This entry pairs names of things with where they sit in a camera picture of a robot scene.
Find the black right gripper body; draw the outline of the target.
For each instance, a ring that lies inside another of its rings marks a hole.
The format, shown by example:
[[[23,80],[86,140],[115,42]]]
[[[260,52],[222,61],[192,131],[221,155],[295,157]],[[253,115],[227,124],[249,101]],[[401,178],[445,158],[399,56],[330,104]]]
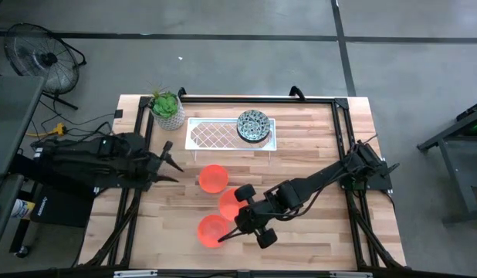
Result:
[[[261,249],[275,243],[277,241],[275,231],[266,228],[268,221],[279,214],[279,206],[273,195],[266,193],[263,200],[255,202],[253,199],[255,189],[250,184],[236,189],[234,195],[238,202],[247,201],[247,205],[241,207],[235,217],[238,230],[242,234],[255,234]]]

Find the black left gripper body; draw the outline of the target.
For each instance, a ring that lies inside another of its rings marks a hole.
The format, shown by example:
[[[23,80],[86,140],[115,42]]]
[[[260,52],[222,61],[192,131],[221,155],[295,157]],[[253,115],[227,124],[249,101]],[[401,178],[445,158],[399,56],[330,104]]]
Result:
[[[172,146],[173,143],[171,141],[166,141],[160,156],[154,153],[148,154],[147,159],[143,163],[143,180],[141,186],[138,187],[140,190],[148,190],[153,183],[156,183],[154,182],[154,176],[159,175],[158,171],[165,162],[164,155],[170,153]]]

